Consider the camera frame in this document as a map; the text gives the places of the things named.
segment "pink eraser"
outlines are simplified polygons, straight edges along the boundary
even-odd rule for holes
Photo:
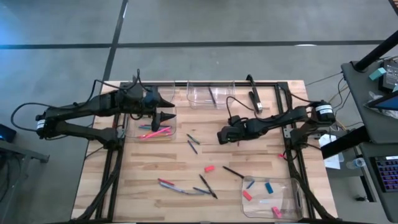
[[[274,215],[277,218],[282,218],[282,214],[281,214],[281,212],[279,211],[279,209],[277,207],[272,207],[271,209],[272,209],[272,212],[274,212]]]
[[[242,192],[242,194],[243,194],[243,197],[245,197],[248,201],[251,201],[252,197],[251,197],[251,195],[249,195],[249,193],[247,191],[244,190]]]
[[[205,172],[210,172],[212,170],[214,170],[214,166],[205,167]]]

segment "wooden tabletop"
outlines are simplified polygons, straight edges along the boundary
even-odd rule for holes
[[[287,82],[293,94],[307,99],[303,81]],[[111,90],[112,88],[104,86],[102,93]],[[250,106],[249,90],[249,87],[237,87],[236,98]],[[257,90],[264,107],[261,117],[278,114],[275,90],[271,87],[258,87]],[[133,138],[126,139],[113,221],[271,222],[272,219],[248,218],[244,215],[241,205],[241,179],[224,170],[222,166],[228,166],[242,175],[289,178],[286,161],[278,158],[278,154],[285,149],[281,129],[270,130],[259,139],[241,141],[239,146],[236,143],[219,145],[216,133],[227,125],[226,110],[191,109],[186,87],[176,87],[172,103],[177,109],[174,140],[142,143],[135,142]],[[294,98],[293,107],[299,105],[306,105],[306,102]],[[235,101],[232,103],[231,113],[240,117],[253,117],[252,111]],[[94,128],[110,127],[112,122],[113,117],[96,117]],[[132,127],[129,127],[126,135],[131,136],[131,131]],[[198,155],[187,144],[187,133],[201,142],[199,146],[195,145]],[[315,140],[310,143],[318,145]],[[100,143],[92,141],[87,153],[99,147]],[[302,152],[312,192],[326,210],[337,217],[321,152],[311,147]],[[81,215],[98,193],[105,158],[106,150],[102,149],[85,161],[72,218]],[[205,173],[203,169],[210,165],[215,166],[215,170]],[[191,190],[192,187],[206,189],[199,174],[205,177],[218,200],[209,195],[179,194],[161,187],[157,181],[158,178],[169,180],[185,190]],[[106,198],[104,214],[108,209],[108,200]],[[304,210],[304,216],[307,217],[307,209]]]

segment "concrete floor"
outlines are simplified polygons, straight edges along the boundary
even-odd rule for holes
[[[121,4],[122,0],[0,0],[0,45],[111,43]],[[387,0],[130,0],[119,42],[382,40],[398,29],[397,20]],[[118,49],[110,80],[128,80],[140,68],[143,80],[241,80],[250,73],[256,80],[309,83],[339,72],[341,63],[358,60],[373,48]],[[0,98],[1,123],[11,126],[14,108],[28,101],[64,105],[86,100],[93,80],[103,77],[108,54],[109,49],[0,50],[0,93],[6,96]],[[389,52],[394,54],[398,48]],[[329,100],[340,78],[308,86],[309,98]],[[16,121],[33,127],[34,116],[43,109],[23,109]],[[338,119],[344,124],[360,121],[351,97]],[[75,122],[90,124],[92,118]],[[50,154],[50,161],[32,163],[15,223],[68,220],[87,141],[43,141],[35,133],[19,131],[16,143]],[[363,194],[359,178],[330,182],[340,218],[389,223],[379,203],[353,200]],[[368,217],[363,216],[365,209],[372,211]]]

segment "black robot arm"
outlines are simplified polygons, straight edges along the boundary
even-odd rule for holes
[[[308,117],[307,108],[312,107],[311,116]],[[291,131],[292,144],[307,142],[307,135],[318,127],[330,126],[335,122],[335,116],[330,104],[319,101],[307,106],[298,106],[285,113],[271,116],[270,118],[241,119],[238,115],[228,119],[229,126],[217,133],[220,144],[242,140],[257,139],[274,128],[284,127],[296,122],[305,122],[301,128]]]
[[[95,129],[65,122],[69,119],[85,116],[112,116],[118,113],[136,114],[152,118],[152,130],[157,131],[160,123],[175,117],[175,114],[157,113],[158,107],[174,107],[165,101],[157,87],[153,86],[143,97],[143,90],[136,82],[130,83],[109,93],[98,95],[84,103],[74,103],[63,107],[49,107],[43,114],[36,116],[36,133],[40,138],[50,139],[59,135],[76,136],[88,140],[98,140],[104,148],[114,146],[118,141],[116,125],[112,128]]]

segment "blue marker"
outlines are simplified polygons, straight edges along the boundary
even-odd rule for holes
[[[269,193],[269,194],[274,193],[274,191],[272,190],[271,184],[266,183],[266,189],[268,190],[268,193]]]
[[[253,184],[254,184],[254,180],[252,180],[252,181],[250,182],[250,184],[246,187],[246,189],[249,189]]]

